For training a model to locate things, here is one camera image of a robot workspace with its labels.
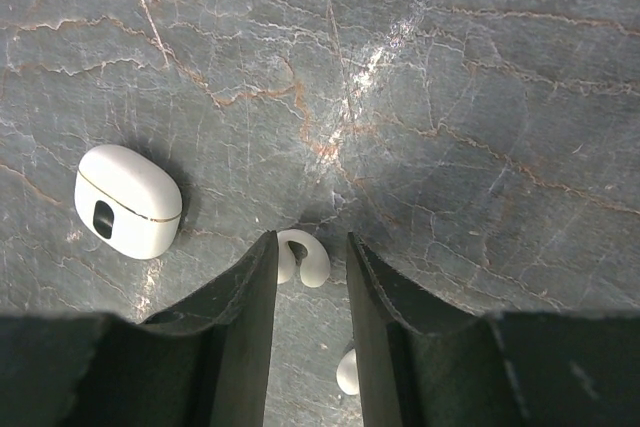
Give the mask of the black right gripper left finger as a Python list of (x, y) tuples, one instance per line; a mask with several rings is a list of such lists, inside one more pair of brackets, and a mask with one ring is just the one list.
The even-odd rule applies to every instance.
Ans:
[(106, 312), (1, 319), (5, 426), (259, 426), (277, 291), (268, 231), (141, 323)]

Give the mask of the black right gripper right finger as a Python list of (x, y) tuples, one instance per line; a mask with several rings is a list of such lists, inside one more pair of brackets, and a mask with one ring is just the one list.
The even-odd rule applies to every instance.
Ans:
[(368, 426), (635, 426), (635, 310), (467, 313), (349, 234), (346, 270)]

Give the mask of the white clip earbud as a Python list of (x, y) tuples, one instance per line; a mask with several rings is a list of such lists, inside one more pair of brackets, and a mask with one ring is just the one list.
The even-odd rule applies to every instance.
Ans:
[[(299, 268), (302, 283), (309, 288), (321, 287), (329, 278), (331, 263), (324, 246), (311, 234), (299, 229), (281, 230), (277, 233), (278, 270), (277, 284), (288, 282)], [(290, 244), (299, 244), (306, 256), (297, 263)]]
[(336, 382), (345, 395), (354, 396), (359, 394), (358, 367), (354, 349), (347, 351), (340, 360), (336, 369)]

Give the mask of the white earbud charging case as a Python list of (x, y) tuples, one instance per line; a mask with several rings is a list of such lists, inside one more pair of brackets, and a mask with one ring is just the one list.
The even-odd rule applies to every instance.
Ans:
[(183, 208), (169, 174), (141, 154), (112, 144), (96, 146), (81, 158), (74, 203), (91, 232), (138, 260), (169, 249)]

